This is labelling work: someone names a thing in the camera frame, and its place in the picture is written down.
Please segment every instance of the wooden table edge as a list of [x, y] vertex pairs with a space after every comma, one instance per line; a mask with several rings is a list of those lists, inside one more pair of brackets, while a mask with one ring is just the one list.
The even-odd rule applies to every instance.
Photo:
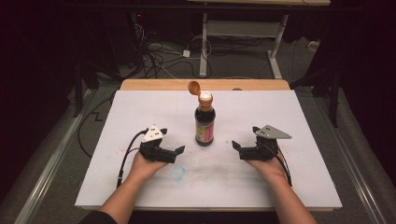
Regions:
[[191, 80], [206, 91], [289, 91], [283, 79], [126, 79], [121, 91], [186, 91]]

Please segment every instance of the bottle label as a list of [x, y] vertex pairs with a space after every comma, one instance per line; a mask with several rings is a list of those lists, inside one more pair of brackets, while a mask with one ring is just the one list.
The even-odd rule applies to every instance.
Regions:
[[198, 141], [202, 143], [210, 142], [213, 139], [213, 130], [214, 130], [215, 122], [211, 122], [207, 125], [202, 125], [199, 122], [196, 122], [196, 138]]

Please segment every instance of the white tabletop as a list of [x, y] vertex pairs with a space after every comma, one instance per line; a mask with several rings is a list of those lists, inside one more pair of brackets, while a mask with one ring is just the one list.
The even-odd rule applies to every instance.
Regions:
[[[122, 158], [132, 138], [156, 124], [168, 133], [161, 147], [186, 146], [147, 183], [135, 209], [271, 210], [268, 188], [232, 147], [255, 146], [252, 126], [269, 124], [292, 136], [279, 139], [293, 189], [309, 209], [342, 207], [294, 91], [212, 91], [215, 140], [200, 147], [194, 140], [196, 96], [188, 91], [118, 91], [106, 120], [76, 206], [98, 208], [116, 189]], [[133, 147], [140, 145], [137, 138]], [[124, 167], [128, 175], [134, 152]]]

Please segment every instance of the table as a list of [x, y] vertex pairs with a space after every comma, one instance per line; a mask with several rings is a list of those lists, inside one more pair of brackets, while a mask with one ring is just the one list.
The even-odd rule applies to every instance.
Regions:
[[[98, 208], [115, 190], [120, 163], [132, 137], [155, 123], [167, 128], [162, 147], [186, 146], [174, 164], [161, 169], [142, 190], [136, 210], [270, 211], [273, 204], [259, 174], [232, 148], [254, 144], [252, 126], [270, 124], [292, 135], [279, 139], [293, 188], [310, 210], [342, 207], [294, 91], [284, 80], [198, 80], [217, 110], [215, 141], [194, 141], [196, 96], [189, 80], [125, 80], [117, 92], [76, 206]], [[131, 166], [130, 155], [124, 177]]]
[[[283, 6], [328, 6], [330, 0], [189, 0], [192, 2], [208, 3], [239, 3], [239, 4], [262, 4]], [[202, 31], [202, 53], [200, 61], [200, 77], [206, 77], [207, 63], [207, 36], [208, 35], [233, 35], [252, 37], [274, 37], [275, 42], [272, 50], [267, 51], [268, 60], [271, 65], [274, 78], [282, 78], [279, 66], [276, 62], [276, 54], [279, 49], [282, 35], [285, 31], [289, 15], [283, 15], [281, 22], [253, 22], [253, 21], [210, 21], [207, 13], [204, 13]]]

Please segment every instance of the human hand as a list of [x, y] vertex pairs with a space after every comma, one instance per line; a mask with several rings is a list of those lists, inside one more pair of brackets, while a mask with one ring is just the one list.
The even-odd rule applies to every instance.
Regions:
[[[278, 152], [277, 156], [283, 161], [283, 156]], [[280, 162], [273, 157], [269, 161], [246, 161], [248, 164], [256, 168], [262, 177], [270, 184], [278, 181], [288, 181]]]
[[143, 185], [150, 180], [157, 171], [161, 170], [166, 164], [162, 161], [148, 161], [143, 155], [137, 151], [134, 155], [131, 171], [125, 181], [137, 181], [138, 184]]

